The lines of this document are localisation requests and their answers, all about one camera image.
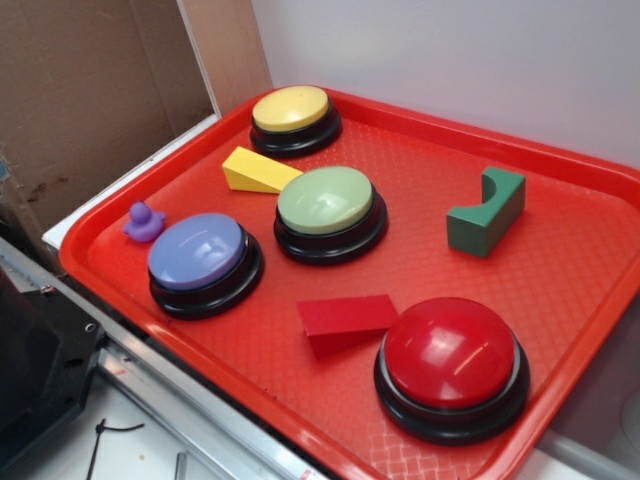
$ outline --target button cap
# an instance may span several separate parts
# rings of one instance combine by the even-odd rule
[[[278,198],[282,222],[309,235],[335,233],[362,219],[373,200],[371,182],[349,167],[324,167],[293,179]]]
[[[268,132],[290,132],[308,127],[329,110],[329,97],[318,87],[294,86],[276,90],[253,107],[253,120]]]
[[[241,227],[231,217],[196,215],[158,237],[149,254],[149,271],[165,288],[192,290],[227,274],[244,249]]]
[[[507,384],[515,358],[511,329],[471,300],[439,298],[401,315],[385,339],[389,375],[407,397],[436,409],[489,401]]]

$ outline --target red tray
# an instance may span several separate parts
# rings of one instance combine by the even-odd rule
[[[512,474],[617,323],[640,284],[640,173],[556,148],[328,91],[344,120],[330,147],[286,163],[349,165],[385,199],[390,226],[344,265],[297,264],[272,232],[275,195],[231,191],[221,164],[251,148],[251,109],[235,110],[85,215],[65,269],[319,461],[345,478],[495,480]],[[447,246],[452,206],[480,202],[487,166],[527,177],[526,207],[488,259]],[[201,321],[163,314],[148,290],[150,246],[122,233],[136,200],[167,225],[217,211],[260,242],[265,276],[233,310]],[[399,312],[459,296],[500,314],[525,349],[531,393],[507,432],[468,447],[418,441],[385,416],[373,385],[379,343],[316,360],[301,300],[388,294]]]

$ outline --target toy duck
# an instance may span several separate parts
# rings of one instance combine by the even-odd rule
[[[167,216],[162,212],[151,210],[142,202],[134,203],[129,209],[131,220],[124,226],[124,233],[136,242],[150,242],[155,240],[162,229]]]

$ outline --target green block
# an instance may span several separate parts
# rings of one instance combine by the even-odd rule
[[[489,167],[482,173],[482,205],[453,207],[447,214],[449,246],[487,258],[524,210],[523,175]]]

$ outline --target foam block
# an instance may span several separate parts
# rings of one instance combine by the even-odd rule
[[[222,164],[229,188],[279,194],[300,170],[263,155],[237,147]]]
[[[447,214],[451,248],[487,258],[524,209],[523,175],[489,167],[482,173],[482,205],[453,207]]]
[[[316,358],[381,338],[398,319],[388,295],[298,302]]]

